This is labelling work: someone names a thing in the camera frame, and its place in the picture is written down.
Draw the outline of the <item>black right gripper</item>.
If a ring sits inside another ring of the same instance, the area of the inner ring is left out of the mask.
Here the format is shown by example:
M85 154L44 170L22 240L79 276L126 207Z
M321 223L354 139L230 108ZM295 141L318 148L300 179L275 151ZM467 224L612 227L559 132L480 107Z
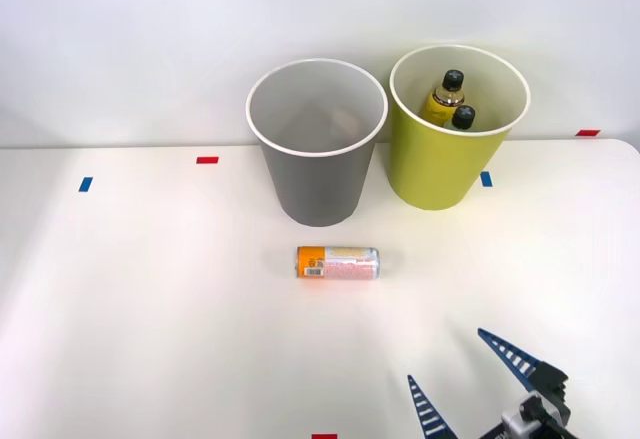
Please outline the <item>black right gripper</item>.
M479 328L478 336L494 351L527 392L537 391L547 399L564 400L568 376L505 339ZM412 375L407 376L411 400L425 439L447 437L447 424ZM520 438L569 439L572 434L545 408L539 395L531 395L519 406Z

